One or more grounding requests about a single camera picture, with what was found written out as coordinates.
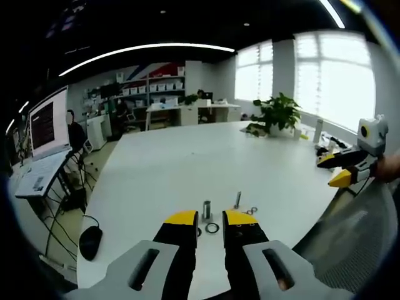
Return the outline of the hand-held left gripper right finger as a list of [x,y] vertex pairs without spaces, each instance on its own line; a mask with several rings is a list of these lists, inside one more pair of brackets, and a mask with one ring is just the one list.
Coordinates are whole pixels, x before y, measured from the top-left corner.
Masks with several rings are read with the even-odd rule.
[[233,299],[352,299],[315,276],[310,262],[280,241],[270,241],[248,214],[222,213],[225,269]]

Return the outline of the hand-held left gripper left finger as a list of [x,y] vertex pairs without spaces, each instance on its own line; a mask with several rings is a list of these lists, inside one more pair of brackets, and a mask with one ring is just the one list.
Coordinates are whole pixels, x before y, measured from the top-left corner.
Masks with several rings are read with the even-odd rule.
[[115,259],[105,277],[65,299],[187,299],[196,267],[198,212],[168,217],[151,241],[142,240]]

